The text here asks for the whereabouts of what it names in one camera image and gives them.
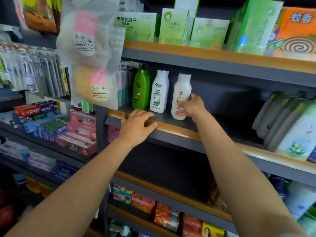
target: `green bottle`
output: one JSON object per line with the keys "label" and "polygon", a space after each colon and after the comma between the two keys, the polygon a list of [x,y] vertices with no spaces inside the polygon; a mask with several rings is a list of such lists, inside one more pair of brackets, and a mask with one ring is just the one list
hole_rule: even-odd
{"label": "green bottle", "polygon": [[150,94],[151,94],[151,87],[152,87],[152,84],[153,84],[153,76],[151,74],[150,69],[146,69],[146,74],[147,74],[148,84],[149,84],[149,86],[148,86],[149,95],[148,96],[150,96]]}
{"label": "green bottle", "polygon": [[145,69],[138,69],[133,83],[132,106],[133,109],[145,110],[149,102],[148,76]]}

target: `wooden shelf edge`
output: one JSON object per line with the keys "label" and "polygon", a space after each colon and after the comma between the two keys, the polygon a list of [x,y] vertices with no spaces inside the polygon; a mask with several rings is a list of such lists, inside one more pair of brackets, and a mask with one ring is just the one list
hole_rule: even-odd
{"label": "wooden shelf edge", "polygon": [[229,214],[224,213],[220,210],[214,209],[214,208],[212,208],[204,203],[189,199],[187,197],[184,197],[184,196],[179,195],[177,193],[174,193],[172,191],[166,190],[162,187],[156,186],[156,185],[149,183],[147,181],[138,179],[132,175],[125,174],[121,171],[116,171],[114,175],[120,179],[124,179],[124,180],[129,181],[133,184],[136,184],[136,185],[139,185],[139,186],[146,188],[148,190],[154,191],[158,194],[167,196],[167,197],[174,199],[176,201],[179,201],[183,204],[186,204],[188,206],[191,206],[191,207],[194,207],[194,208],[199,209],[201,211],[204,211],[210,215],[214,215],[218,218],[227,220],[229,222],[233,222],[232,217]]}
{"label": "wooden shelf edge", "polygon": [[124,48],[316,74],[313,61],[131,40],[125,40]]}
{"label": "wooden shelf edge", "polygon": [[124,210],[121,210],[121,209],[119,209],[119,208],[117,208],[117,207],[115,207],[115,206],[113,206],[111,204],[109,204],[107,207],[108,207],[108,209],[110,211],[116,212],[119,215],[124,216],[127,219],[130,219],[132,222],[138,223],[138,224],[140,224],[140,225],[142,225],[142,226],[144,226],[144,227],[146,227],[148,229],[151,229],[151,230],[159,233],[160,235],[164,235],[166,237],[179,237],[179,235],[177,235],[176,233],[173,234],[173,233],[171,233],[168,230],[164,230],[163,228],[161,228],[158,225],[154,224],[154,222],[150,223],[150,222],[148,222],[146,220],[138,218],[137,216],[132,215],[132,214],[130,214],[128,212],[125,212]]}
{"label": "wooden shelf edge", "polygon": [[[111,110],[109,109],[108,116],[121,119],[122,115],[126,115],[126,118],[128,118],[129,113],[125,113],[122,111],[117,111],[117,110]],[[145,122],[145,125],[148,126],[153,122],[157,122],[157,130],[159,131],[164,131],[173,135],[178,135],[184,138],[188,138],[191,140],[199,141],[201,142],[201,137],[198,132],[188,130],[182,127],[170,125],[167,123],[159,122],[159,121],[154,121],[154,120],[147,120]],[[293,159],[284,155],[280,155],[274,152],[270,152],[267,150],[262,150],[259,148],[243,145],[236,143],[237,146],[241,148],[241,150],[245,153],[245,155],[255,157],[258,159],[263,159],[272,163],[280,164],[283,166],[287,166],[290,168],[294,168],[297,170],[305,171],[311,174],[316,175],[316,164],[310,163],[304,160],[298,160],[298,159]]]}

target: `gray shelf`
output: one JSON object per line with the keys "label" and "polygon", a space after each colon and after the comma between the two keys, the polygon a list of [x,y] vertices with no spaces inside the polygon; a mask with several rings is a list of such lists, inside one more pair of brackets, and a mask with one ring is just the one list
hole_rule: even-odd
{"label": "gray shelf", "polygon": [[[156,223],[154,223],[154,216],[153,215],[149,215],[149,214],[137,209],[136,207],[133,207],[131,205],[127,205],[127,204],[125,204],[123,202],[120,202],[120,201],[117,201],[117,200],[114,200],[114,199],[111,199],[109,201],[109,205],[112,205],[112,206],[114,206],[116,208],[119,208],[119,209],[125,211],[125,212],[128,212],[129,214],[132,214],[132,215],[134,215],[134,216],[136,216],[136,217],[138,217],[138,218],[140,218],[140,219],[142,219],[142,220],[144,220],[144,221],[146,221],[148,223],[154,224],[158,228],[166,230],[166,231],[168,231],[168,232],[170,232],[170,233],[172,233],[174,235],[180,236],[176,232],[170,231],[170,230],[168,230],[168,229],[166,229],[166,228],[164,228],[164,227],[162,227],[160,225],[157,225]],[[160,235],[159,233],[157,233],[156,231],[154,231],[154,230],[152,230],[150,228],[147,228],[147,227],[145,227],[143,225],[135,223],[132,220],[130,220],[130,219],[128,219],[128,218],[126,218],[126,217],[114,212],[114,211],[111,211],[110,209],[108,209],[108,211],[106,213],[106,217],[113,218],[113,219],[115,219],[115,220],[117,220],[117,221],[119,221],[121,223],[124,223],[124,224],[128,225],[129,227],[132,227],[134,231],[137,231],[139,233],[143,233],[143,234],[148,235],[150,237],[162,237],[162,236],[164,236],[164,235]]]}
{"label": "gray shelf", "polygon": [[0,164],[3,164],[19,173],[29,176],[44,185],[57,189],[63,181],[55,178],[52,174],[39,168],[28,165],[25,161],[15,159],[0,153]]}
{"label": "gray shelf", "polygon": [[148,198],[151,198],[151,199],[154,199],[158,202],[164,203],[164,204],[171,206],[172,208],[175,208],[181,212],[187,213],[189,215],[193,215],[196,218],[199,218],[205,222],[211,223],[215,226],[218,226],[220,228],[223,228],[223,229],[228,230],[230,232],[233,232],[235,234],[238,233],[236,228],[235,228],[235,225],[227,220],[224,220],[224,219],[221,219],[221,218],[216,217],[214,215],[211,215],[211,214],[204,212],[200,209],[197,209],[195,207],[188,206],[184,203],[181,203],[181,202],[176,201],[172,198],[161,195],[159,193],[156,193],[154,191],[151,191],[149,189],[146,189],[144,187],[141,187],[139,185],[136,185],[134,183],[126,181],[124,179],[121,179],[121,178],[114,176],[111,180],[111,183],[123,186],[129,190],[135,191],[136,193],[144,195]]}
{"label": "gray shelf", "polygon": [[[124,105],[120,107],[119,110],[127,112],[127,113],[131,113],[133,109],[131,105],[128,104],[128,105]],[[184,121],[178,121],[172,118],[169,111],[165,111],[164,113],[161,113],[161,114],[155,113],[155,117],[152,119],[156,121],[168,123],[171,125],[175,125],[178,127],[183,127],[189,130],[197,131],[197,128],[195,124],[192,122],[191,118],[186,118]],[[219,121],[220,125],[223,127],[226,133],[232,138],[233,141],[237,143],[245,144],[248,146],[256,147],[259,149],[265,149],[264,145],[260,143],[255,133],[253,134],[251,133],[253,131],[251,127],[250,127],[250,130],[247,130],[247,128],[243,125],[242,122],[240,123],[236,122],[235,124],[231,125],[231,122],[229,122],[229,119],[225,120],[219,117],[216,117],[216,119]],[[121,121],[113,117],[108,117],[105,121],[105,124],[112,125],[118,128],[121,127]],[[190,150],[197,151],[204,154],[206,153],[202,142],[184,138],[178,135],[173,135],[167,132],[155,130],[149,135],[147,140],[150,141],[151,138],[155,140],[159,140],[161,142],[165,142],[167,144],[175,145],[177,147],[190,149]],[[305,172],[302,170],[294,169],[288,166],[284,166],[279,163],[273,163],[267,160],[258,159],[252,156],[249,156],[249,158],[251,159],[253,163],[255,163],[255,165],[261,171],[265,171],[270,174],[278,175],[287,179],[295,180],[295,181],[316,187],[316,175],[314,174],[311,174],[309,172]]]}
{"label": "gray shelf", "polygon": [[0,135],[8,138],[11,141],[15,141],[30,147],[35,151],[41,152],[51,158],[64,161],[77,168],[83,167],[90,160],[86,156],[60,146],[55,142],[35,137],[34,135],[27,134],[20,129],[14,129],[6,123],[0,122]]}
{"label": "gray shelf", "polygon": [[124,48],[122,58],[316,87],[315,74]]}

